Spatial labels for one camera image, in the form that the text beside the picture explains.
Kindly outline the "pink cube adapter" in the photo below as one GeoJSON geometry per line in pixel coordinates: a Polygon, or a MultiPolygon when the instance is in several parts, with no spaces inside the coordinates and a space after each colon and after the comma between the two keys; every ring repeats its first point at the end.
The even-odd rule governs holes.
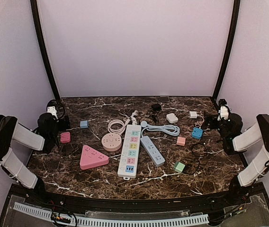
{"type": "Polygon", "coordinates": [[[71,135],[70,132],[62,132],[60,135],[60,142],[62,144],[69,143],[71,141],[71,135]]]}

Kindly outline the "blue cube adapter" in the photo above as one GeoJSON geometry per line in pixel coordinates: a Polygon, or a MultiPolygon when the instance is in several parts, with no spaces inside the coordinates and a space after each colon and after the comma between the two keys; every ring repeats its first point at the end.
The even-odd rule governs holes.
{"type": "Polygon", "coordinates": [[[191,136],[192,136],[193,138],[199,140],[199,139],[201,139],[202,135],[203,135],[203,130],[202,130],[201,128],[197,128],[197,127],[194,127],[194,128],[193,128],[193,131],[192,131],[192,133],[191,133],[191,136]]]}

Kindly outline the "light blue adapter plug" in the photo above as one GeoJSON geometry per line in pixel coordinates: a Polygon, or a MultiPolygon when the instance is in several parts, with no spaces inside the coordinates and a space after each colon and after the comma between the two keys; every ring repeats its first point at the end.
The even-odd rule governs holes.
{"type": "Polygon", "coordinates": [[[81,129],[86,129],[89,127],[89,122],[87,120],[85,121],[80,121],[80,128],[81,129]]]}

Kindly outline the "white usb charger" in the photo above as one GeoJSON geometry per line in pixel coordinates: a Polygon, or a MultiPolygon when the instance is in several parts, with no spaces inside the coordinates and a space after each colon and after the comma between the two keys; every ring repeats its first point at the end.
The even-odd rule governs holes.
{"type": "Polygon", "coordinates": [[[189,112],[189,117],[190,119],[196,119],[198,116],[197,112],[196,111],[190,111],[189,112]]]}

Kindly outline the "pink adapter plug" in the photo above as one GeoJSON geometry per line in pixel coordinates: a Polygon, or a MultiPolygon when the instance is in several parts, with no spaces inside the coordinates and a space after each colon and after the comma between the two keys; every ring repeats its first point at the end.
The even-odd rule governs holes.
{"type": "Polygon", "coordinates": [[[186,138],[185,137],[177,137],[176,144],[178,146],[185,146],[185,144],[186,144],[186,138]]]}

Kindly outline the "white square adapter plug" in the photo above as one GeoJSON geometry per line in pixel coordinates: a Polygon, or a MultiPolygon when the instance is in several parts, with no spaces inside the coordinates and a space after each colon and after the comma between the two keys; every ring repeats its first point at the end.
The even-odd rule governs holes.
{"type": "Polygon", "coordinates": [[[167,114],[166,119],[169,123],[176,123],[179,120],[178,117],[174,113],[167,114]]]}

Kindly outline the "green adapter plug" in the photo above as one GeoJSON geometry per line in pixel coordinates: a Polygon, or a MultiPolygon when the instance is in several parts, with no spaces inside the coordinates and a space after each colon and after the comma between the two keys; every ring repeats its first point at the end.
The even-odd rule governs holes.
{"type": "Polygon", "coordinates": [[[173,166],[173,170],[177,173],[183,173],[186,165],[181,163],[181,162],[176,162],[175,165],[173,166]]]}

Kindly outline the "black charger with cable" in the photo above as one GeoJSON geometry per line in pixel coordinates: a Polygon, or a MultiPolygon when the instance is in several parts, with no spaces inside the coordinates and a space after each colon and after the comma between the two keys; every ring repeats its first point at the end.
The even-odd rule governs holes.
{"type": "Polygon", "coordinates": [[[154,123],[158,123],[158,114],[162,110],[162,107],[159,103],[155,103],[151,105],[151,111],[148,112],[146,115],[143,115],[139,118],[139,123],[141,123],[145,119],[152,120],[154,123]]]}

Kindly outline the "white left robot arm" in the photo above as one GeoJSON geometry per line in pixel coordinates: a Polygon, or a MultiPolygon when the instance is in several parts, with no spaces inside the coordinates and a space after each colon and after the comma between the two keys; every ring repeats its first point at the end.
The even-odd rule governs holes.
{"type": "Polygon", "coordinates": [[[59,146],[59,132],[68,129],[69,118],[61,100],[51,100],[46,112],[37,120],[37,128],[31,130],[22,125],[14,116],[0,114],[0,167],[6,174],[23,187],[33,190],[31,198],[39,206],[46,206],[50,196],[44,192],[43,180],[31,172],[14,153],[13,141],[35,151],[50,153],[59,146]]]}

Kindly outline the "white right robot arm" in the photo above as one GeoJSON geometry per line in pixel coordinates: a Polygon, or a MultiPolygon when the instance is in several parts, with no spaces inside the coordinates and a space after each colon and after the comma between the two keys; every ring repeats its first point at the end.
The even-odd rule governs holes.
{"type": "Polygon", "coordinates": [[[228,155],[240,154],[253,147],[259,148],[254,159],[230,183],[230,191],[225,194],[225,202],[235,205],[243,197],[241,188],[252,186],[269,171],[269,114],[258,114],[256,122],[242,130],[240,115],[232,113],[224,99],[219,100],[216,114],[204,112],[203,129],[218,130],[224,152],[228,155]]]}

